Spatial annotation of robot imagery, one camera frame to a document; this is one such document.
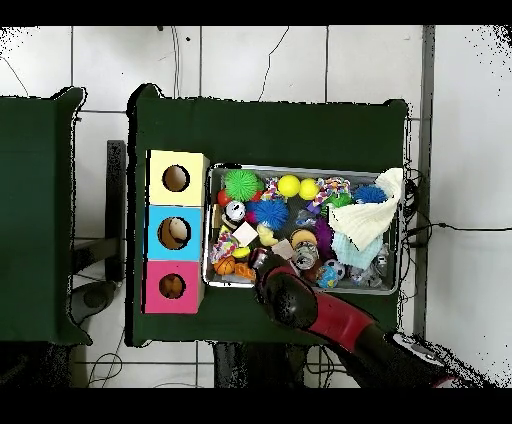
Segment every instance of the metal tray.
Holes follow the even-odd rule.
[[[357,187],[359,184],[373,184],[379,174],[369,172],[350,172],[338,170],[321,170],[321,169],[305,169],[305,168],[284,168],[284,167],[271,167],[271,166],[257,166],[257,165],[233,165],[233,164],[214,164],[207,170],[207,182],[205,184],[206,198],[210,201],[207,202],[204,220],[204,252],[202,264],[202,276],[206,284],[214,287],[225,288],[252,288],[253,284],[248,283],[229,283],[222,281],[221,277],[217,275],[213,269],[213,265],[209,260],[209,253],[215,244],[218,230],[215,231],[211,228],[211,220],[213,213],[213,204],[216,202],[217,193],[224,188],[224,175],[231,169],[247,169],[253,171],[262,180],[268,177],[281,177],[287,174],[293,174],[299,179],[303,178],[329,178],[333,176],[341,176],[348,179],[351,187]],[[288,238],[291,230],[298,228],[295,225],[296,213],[298,210],[303,209],[307,205],[307,201],[295,196],[288,199],[288,208],[290,218],[287,224],[280,231],[274,233],[274,237],[281,240]],[[386,277],[382,278],[382,284],[379,287],[362,287],[355,286],[347,278],[338,283],[335,288],[322,289],[314,287],[314,290],[327,291],[333,293],[356,293],[356,294],[372,294],[372,295],[389,295],[395,292],[398,288],[398,276],[400,267],[400,231],[402,224],[402,206],[403,199],[400,200],[397,212],[391,223],[389,230],[384,233],[384,243],[388,243],[389,256],[388,256],[388,271]]]

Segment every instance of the green spiky ball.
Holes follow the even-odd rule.
[[[323,203],[322,203],[322,211],[320,214],[322,216],[327,216],[327,205],[332,204],[335,208],[341,208],[342,206],[347,206],[352,203],[352,197],[348,193],[333,193],[331,194]]]
[[[239,202],[250,200],[261,187],[258,177],[246,169],[233,169],[226,174],[226,194]]]

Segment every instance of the red toy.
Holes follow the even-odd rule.
[[[222,208],[225,208],[226,205],[232,200],[233,199],[226,194],[225,188],[219,191],[219,194],[217,194],[217,202]]]
[[[252,196],[252,199],[249,200],[250,202],[259,202],[261,199],[261,195],[263,194],[262,190],[258,190],[254,196]]]

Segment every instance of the dark green tabletop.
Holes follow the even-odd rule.
[[[384,105],[173,100],[159,92],[154,85],[143,85],[128,104],[128,203],[136,212],[127,224],[128,238],[135,233],[128,246],[128,255],[135,258],[127,290],[128,338],[133,336],[135,345],[145,340],[195,339],[318,343],[315,337],[272,323],[252,289],[207,286],[196,315],[140,312],[145,151],[201,152],[211,163],[383,172],[402,166],[407,104],[403,100]],[[398,292],[340,297],[384,327],[396,327]]]
[[[0,97],[0,340],[91,343],[67,313],[72,131],[84,90]]]

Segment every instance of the white cloth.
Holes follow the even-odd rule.
[[[375,185],[388,196],[384,203],[365,203],[329,208],[329,225],[345,234],[359,250],[364,250],[378,236],[384,234],[395,215],[402,196],[402,168],[391,168],[380,174]]]

